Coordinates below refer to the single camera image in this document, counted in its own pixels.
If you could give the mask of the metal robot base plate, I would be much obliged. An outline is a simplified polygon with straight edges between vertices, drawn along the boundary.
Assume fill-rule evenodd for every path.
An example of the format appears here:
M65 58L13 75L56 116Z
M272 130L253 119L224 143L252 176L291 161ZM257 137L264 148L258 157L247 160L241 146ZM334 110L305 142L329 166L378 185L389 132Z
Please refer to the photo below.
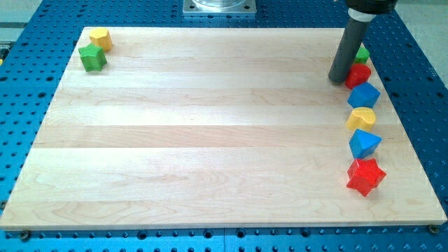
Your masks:
M183 0L183 13L187 14L256 12L256 0Z

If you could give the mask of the black robot arm end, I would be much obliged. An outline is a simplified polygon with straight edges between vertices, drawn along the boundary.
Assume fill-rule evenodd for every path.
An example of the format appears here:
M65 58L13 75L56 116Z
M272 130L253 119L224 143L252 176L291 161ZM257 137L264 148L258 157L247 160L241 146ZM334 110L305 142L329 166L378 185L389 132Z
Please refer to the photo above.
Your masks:
M346 0L345 3L349 8L356 11L381 15L387 14L394 10L398 0Z

